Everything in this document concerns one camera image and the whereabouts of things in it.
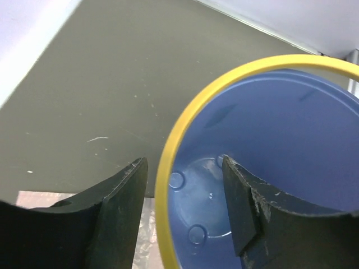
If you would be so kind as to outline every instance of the white wall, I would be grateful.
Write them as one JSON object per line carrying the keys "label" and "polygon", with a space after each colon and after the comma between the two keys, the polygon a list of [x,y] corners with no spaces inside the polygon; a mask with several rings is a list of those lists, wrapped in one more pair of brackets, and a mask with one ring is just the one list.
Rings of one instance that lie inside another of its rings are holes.
{"label": "white wall", "polygon": [[359,48],[355,0],[199,0],[298,47],[343,58]]}
{"label": "white wall", "polygon": [[0,107],[80,1],[0,1]]}

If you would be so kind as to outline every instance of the gray surface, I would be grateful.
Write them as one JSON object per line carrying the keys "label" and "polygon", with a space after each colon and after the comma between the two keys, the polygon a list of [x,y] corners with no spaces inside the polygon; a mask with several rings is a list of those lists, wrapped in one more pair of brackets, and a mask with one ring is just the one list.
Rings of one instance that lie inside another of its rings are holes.
{"label": "gray surface", "polygon": [[205,85],[300,52],[192,0],[84,0],[0,112],[0,198],[77,193],[140,156],[151,196],[168,133]]}

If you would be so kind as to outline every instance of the white speck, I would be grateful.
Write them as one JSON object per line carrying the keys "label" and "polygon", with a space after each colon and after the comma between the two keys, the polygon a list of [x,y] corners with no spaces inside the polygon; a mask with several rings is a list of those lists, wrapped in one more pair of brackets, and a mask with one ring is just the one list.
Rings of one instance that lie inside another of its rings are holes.
{"label": "white speck", "polygon": [[265,248],[265,254],[268,256],[269,250],[268,250],[268,246],[267,246],[267,241],[264,242],[264,248]]}
{"label": "white speck", "polygon": [[99,136],[99,137],[95,137],[95,138],[93,138],[93,139],[90,139],[90,140],[88,140],[87,142],[92,142],[92,141],[95,141],[95,140],[97,140],[97,139],[108,139],[108,137],[106,137],[106,136]]}

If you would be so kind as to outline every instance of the scratch mark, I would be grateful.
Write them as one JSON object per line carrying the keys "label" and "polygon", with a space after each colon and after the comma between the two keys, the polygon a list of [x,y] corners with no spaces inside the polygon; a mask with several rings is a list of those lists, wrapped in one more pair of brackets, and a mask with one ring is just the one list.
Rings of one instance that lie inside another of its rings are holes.
{"label": "scratch mark", "polygon": [[38,137],[38,136],[37,136],[36,134],[34,134],[34,133],[26,132],[25,134],[28,135],[28,136]]}
{"label": "scratch mark", "polygon": [[111,162],[111,161],[102,159],[102,158],[100,158],[100,157],[98,157],[98,156],[94,156],[94,157],[95,157],[96,159],[100,160],[100,161],[104,161],[105,163],[109,163],[109,164],[115,165],[116,167],[121,167],[121,166],[118,165],[118,164],[115,164],[115,163],[113,163],[113,162]]}
{"label": "scratch mark", "polygon": [[269,250],[268,250],[268,246],[267,246],[267,241],[264,242],[264,249],[265,249],[265,254],[267,256],[269,256]]}
{"label": "scratch mark", "polygon": [[245,252],[244,255],[243,255],[243,263],[245,264],[247,269],[253,269],[254,261],[251,261],[248,258],[247,252]]}
{"label": "scratch mark", "polygon": [[253,190],[251,190],[251,192],[257,210],[257,214],[260,213],[259,209],[261,208],[265,219],[267,220],[267,222],[270,222],[271,212],[269,205],[267,205],[264,199],[261,196],[259,196],[257,193],[255,193]]}
{"label": "scratch mark", "polygon": [[95,138],[93,138],[93,139],[90,139],[90,140],[88,140],[87,142],[92,142],[92,141],[95,141],[95,140],[97,140],[97,139],[108,139],[108,137],[106,137],[106,136],[99,136],[99,137],[95,137]]}
{"label": "scratch mark", "polygon": [[141,141],[147,142],[144,138],[142,138],[142,137],[140,137],[140,136],[138,136],[138,135],[136,135],[136,134],[134,134],[134,133],[130,132],[129,130],[127,130],[127,129],[125,129],[125,128],[121,127],[121,126],[119,126],[119,128],[121,128],[122,130],[124,130],[126,133],[129,133],[130,135],[132,135],[132,136],[136,137],[138,140],[141,140]]}
{"label": "scratch mark", "polygon": [[306,94],[304,94],[302,97],[299,98],[299,101],[302,102],[305,99],[309,98],[311,95],[315,94],[317,92],[317,90],[311,90],[309,92],[307,92]]}

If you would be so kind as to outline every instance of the yellow bucket rim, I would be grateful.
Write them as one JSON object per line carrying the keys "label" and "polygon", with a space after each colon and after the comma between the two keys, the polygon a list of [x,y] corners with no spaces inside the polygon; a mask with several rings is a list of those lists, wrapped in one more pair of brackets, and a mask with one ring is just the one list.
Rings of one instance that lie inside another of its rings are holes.
{"label": "yellow bucket rim", "polygon": [[189,103],[173,126],[158,165],[155,188],[155,216],[159,249],[165,269],[180,269],[171,237],[168,217],[168,184],[181,141],[202,108],[229,85],[262,72],[282,68],[325,69],[359,81],[359,66],[340,59],[305,54],[278,55],[243,64],[218,77]]}

